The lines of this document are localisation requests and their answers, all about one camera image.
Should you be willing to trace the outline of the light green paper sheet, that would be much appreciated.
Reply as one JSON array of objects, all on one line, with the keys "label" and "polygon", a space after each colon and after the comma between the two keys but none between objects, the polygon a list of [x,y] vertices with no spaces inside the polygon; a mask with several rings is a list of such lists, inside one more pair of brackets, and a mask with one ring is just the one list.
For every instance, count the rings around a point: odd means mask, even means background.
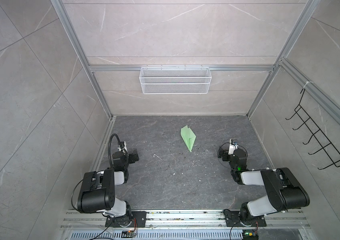
[{"label": "light green paper sheet", "polygon": [[192,131],[192,129],[189,128],[188,125],[181,128],[181,137],[184,140],[188,150],[190,152],[192,152],[192,149],[193,149],[193,146],[194,146],[194,143],[195,143],[195,140],[196,140],[196,135]]}]

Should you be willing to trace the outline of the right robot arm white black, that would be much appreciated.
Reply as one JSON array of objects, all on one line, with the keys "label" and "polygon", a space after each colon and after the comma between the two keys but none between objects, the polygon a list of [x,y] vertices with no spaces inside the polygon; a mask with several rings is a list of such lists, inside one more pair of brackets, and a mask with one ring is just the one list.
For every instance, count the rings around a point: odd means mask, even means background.
[{"label": "right robot arm white black", "polygon": [[218,150],[218,158],[229,163],[232,178],[237,184],[262,186],[266,190],[265,196],[243,203],[239,212],[223,210],[227,220],[235,222],[234,226],[251,227],[259,224],[265,215],[310,205],[309,195],[288,168],[250,171],[247,169],[247,157],[247,151],[243,149]]}]

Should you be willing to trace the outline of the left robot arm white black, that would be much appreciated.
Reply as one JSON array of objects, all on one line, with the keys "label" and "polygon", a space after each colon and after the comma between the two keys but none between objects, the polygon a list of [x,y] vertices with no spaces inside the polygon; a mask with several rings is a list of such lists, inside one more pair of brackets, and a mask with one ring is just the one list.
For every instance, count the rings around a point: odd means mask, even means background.
[{"label": "left robot arm white black", "polygon": [[103,171],[84,174],[77,184],[80,191],[76,205],[72,207],[84,214],[102,213],[115,221],[131,221],[131,206],[116,197],[115,187],[127,183],[128,167],[137,161],[137,150],[131,154],[123,151],[113,153],[112,166]]}]

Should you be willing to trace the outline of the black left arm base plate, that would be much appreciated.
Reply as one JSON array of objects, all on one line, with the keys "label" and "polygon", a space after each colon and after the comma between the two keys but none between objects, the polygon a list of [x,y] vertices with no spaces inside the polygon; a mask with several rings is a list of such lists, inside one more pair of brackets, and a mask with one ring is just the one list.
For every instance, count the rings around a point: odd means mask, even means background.
[{"label": "black left arm base plate", "polygon": [[145,211],[132,211],[122,217],[106,218],[106,227],[112,228],[144,228],[147,219],[147,212]]}]

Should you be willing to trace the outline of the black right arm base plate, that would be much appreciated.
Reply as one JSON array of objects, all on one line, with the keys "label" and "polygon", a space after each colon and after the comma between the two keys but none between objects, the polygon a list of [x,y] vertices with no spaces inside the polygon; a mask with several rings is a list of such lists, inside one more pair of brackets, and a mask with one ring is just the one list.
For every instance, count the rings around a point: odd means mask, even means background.
[{"label": "black right arm base plate", "polygon": [[263,216],[253,217],[246,211],[223,210],[224,219],[227,227],[266,227],[266,221]]}]

